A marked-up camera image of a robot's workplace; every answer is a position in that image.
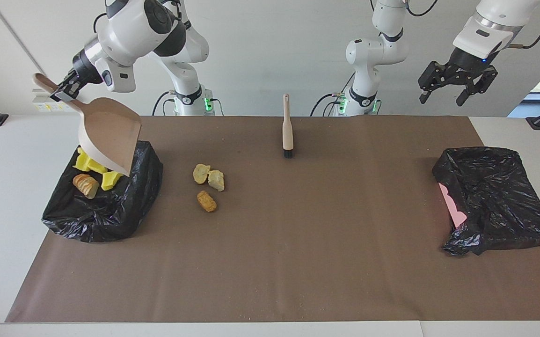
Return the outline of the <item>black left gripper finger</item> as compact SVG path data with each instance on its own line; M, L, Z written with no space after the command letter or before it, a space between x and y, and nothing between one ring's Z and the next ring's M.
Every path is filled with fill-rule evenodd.
M422 90L419 100L425 104L434 90L440 89L445 85L444 71L445 65L431 61L424 72L418 78L418 85Z
M485 93L497 77L498 72L496 68L486 68L480 75L471 74L467 71L459 71L458 74L465 89L459 94L456 104L462 106L470 96Z

